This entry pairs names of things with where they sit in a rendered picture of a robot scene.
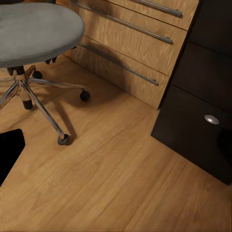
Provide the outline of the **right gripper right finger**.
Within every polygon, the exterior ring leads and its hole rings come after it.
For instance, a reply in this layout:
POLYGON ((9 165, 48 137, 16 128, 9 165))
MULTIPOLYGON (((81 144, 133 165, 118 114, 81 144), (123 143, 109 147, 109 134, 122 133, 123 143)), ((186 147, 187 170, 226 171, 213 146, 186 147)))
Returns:
POLYGON ((217 138, 217 147, 232 167, 232 130, 222 128, 217 138))

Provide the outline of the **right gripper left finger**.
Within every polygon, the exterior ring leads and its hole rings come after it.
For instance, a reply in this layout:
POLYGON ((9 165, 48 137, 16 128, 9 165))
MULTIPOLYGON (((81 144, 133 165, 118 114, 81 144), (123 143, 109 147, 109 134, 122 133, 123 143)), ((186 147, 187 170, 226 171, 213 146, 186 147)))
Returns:
POLYGON ((21 129, 0 134, 0 187, 25 148, 21 129))

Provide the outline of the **swivel chair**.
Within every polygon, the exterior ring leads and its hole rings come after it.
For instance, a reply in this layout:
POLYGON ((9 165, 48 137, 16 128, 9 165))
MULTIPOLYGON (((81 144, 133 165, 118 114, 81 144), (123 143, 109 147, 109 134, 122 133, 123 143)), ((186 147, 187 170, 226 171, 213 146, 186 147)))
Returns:
POLYGON ((41 79, 40 71, 32 65, 38 62, 51 64, 57 56, 75 49, 85 35, 85 24, 79 14, 47 2, 23 3, 25 0, 0 0, 0 71, 14 76, 1 79, 0 87, 9 87, 0 97, 2 109, 18 92, 27 110, 33 108, 32 100, 59 134, 58 144, 68 145, 69 136, 52 118, 30 87, 76 88, 84 102, 90 98, 84 85, 41 79))

